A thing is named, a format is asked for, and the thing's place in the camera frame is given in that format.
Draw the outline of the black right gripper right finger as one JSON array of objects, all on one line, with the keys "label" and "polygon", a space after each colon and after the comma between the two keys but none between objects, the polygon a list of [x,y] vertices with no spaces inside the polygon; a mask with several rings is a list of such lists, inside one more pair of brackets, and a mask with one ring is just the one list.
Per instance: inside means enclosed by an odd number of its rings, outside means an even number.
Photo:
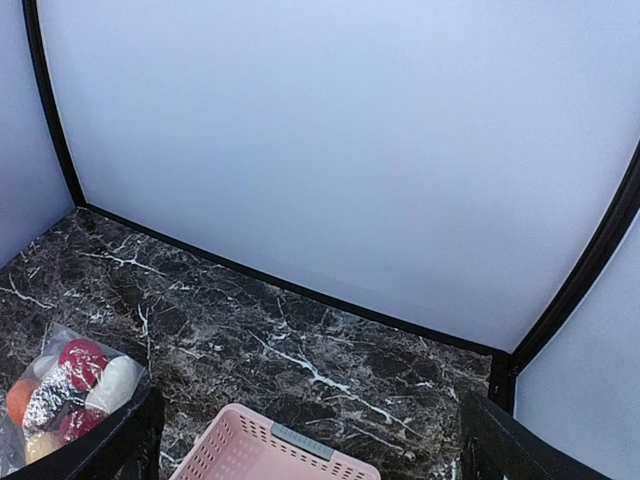
[{"label": "black right gripper right finger", "polygon": [[608,477],[547,444],[494,402],[468,393],[460,408],[463,479]]}]

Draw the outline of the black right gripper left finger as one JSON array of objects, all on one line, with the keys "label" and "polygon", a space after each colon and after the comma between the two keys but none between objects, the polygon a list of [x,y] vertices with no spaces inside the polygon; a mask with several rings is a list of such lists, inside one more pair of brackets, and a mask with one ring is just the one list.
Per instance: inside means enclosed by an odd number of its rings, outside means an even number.
[{"label": "black right gripper left finger", "polygon": [[149,387],[81,438],[9,479],[157,479],[165,400]]}]

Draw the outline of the red toy apple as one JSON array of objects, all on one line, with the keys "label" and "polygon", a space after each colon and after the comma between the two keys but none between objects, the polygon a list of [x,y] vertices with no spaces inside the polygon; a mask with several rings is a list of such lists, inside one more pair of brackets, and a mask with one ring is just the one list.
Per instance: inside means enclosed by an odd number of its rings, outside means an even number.
[{"label": "red toy apple", "polygon": [[66,415],[59,428],[63,445],[67,445],[94,429],[107,414],[102,410],[81,408]]}]

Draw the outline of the white toy vegetable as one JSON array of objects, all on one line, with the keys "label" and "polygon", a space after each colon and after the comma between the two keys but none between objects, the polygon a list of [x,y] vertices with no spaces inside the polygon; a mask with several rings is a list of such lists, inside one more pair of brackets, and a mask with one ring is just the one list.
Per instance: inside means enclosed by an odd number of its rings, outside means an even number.
[{"label": "white toy vegetable", "polygon": [[111,414],[133,396],[139,379],[138,364],[126,355],[112,359],[97,385],[85,399],[85,407]]}]

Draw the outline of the yellow toy fruit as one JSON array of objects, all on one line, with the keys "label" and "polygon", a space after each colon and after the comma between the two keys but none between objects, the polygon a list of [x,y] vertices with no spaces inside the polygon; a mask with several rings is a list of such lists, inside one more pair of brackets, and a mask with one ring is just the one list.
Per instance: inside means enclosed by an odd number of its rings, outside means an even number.
[{"label": "yellow toy fruit", "polygon": [[54,432],[38,432],[25,443],[25,464],[30,465],[62,447],[60,437]]}]

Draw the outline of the clear zip top bag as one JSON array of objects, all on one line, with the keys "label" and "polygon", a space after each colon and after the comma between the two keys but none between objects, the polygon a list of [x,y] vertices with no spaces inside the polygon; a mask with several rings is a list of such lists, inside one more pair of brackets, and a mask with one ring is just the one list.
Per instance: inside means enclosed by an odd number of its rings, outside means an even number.
[{"label": "clear zip top bag", "polygon": [[[25,464],[25,443],[30,436],[38,432],[54,432],[60,437],[59,428],[62,419],[75,410],[86,408],[85,399],[97,384],[88,392],[76,390],[58,364],[64,347],[76,339],[86,339],[96,343],[104,350],[109,362],[118,356],[126,355],[59,323],[51,323],[45,333],[39,355],[31,361],[18,378],[18,380],[37,379],[41,382],[30,399],[21,426],[15,425],[9,418],[6,403],[8,393],[2,404],[1,475],[3,477],[27,466]],[[139,362],[134,361],[138,364],[139,369],[138,388],[140,381],[146,374],[146,369]]]}]

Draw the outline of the red toy pepper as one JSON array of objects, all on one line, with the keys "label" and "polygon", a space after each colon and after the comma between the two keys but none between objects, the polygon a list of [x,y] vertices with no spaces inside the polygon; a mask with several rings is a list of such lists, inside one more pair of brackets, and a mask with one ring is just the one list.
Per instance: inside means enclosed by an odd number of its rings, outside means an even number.
[{"label": "red toy pepper", "polygon": [[64,347],[58,364],[76,390],[88,392],[97,384],[108,362],[106,353],[96,343],[76,339]]}]

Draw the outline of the orange toy tangerine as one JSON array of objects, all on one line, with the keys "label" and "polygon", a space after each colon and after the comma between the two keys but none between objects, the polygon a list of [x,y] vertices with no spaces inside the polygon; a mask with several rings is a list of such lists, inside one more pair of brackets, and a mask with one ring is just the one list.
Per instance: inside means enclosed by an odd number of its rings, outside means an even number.
[{"label": "orange toy tangerine", "polygon": [[7,412],[11,421],[21,426],[26,409],[35,390],[41,382],[37,379],[20,379],[9,390],[7,395]]}]

